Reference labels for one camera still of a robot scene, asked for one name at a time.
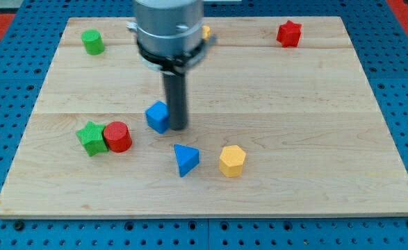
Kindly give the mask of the yellow block behind arm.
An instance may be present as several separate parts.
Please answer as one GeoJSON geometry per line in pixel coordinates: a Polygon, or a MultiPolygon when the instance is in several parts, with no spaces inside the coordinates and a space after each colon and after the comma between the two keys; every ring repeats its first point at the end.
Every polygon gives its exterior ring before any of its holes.
{"type": "Polygon", "coordinates": [[[209,26],[202,26],[202,39],[208,41],[211,36],[211,28],[209,26]]]}

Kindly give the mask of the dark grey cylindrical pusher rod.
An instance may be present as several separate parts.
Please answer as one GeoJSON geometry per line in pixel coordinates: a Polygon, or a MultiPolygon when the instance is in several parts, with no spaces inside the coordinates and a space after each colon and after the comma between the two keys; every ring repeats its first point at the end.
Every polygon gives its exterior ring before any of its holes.
{"type": "Polygon", "coordinates": [[[188,125],[186,77],[175,74],[163,74],[165,100],[170,115],[170,128],[184,130],[188,125]]]}

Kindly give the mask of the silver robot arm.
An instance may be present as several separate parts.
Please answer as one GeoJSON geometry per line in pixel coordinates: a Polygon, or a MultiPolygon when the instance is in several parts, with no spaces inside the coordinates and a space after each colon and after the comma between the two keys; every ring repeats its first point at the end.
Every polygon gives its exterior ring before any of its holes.
{"type": "Polygon", "coordinates": [[[217,36],[204,27],[200,0],[134,0],[135,19],[127,28],[136,34],[145,65],[162,74],[170,128],[188,125],[186,74],[198,65],[217,36]]]}

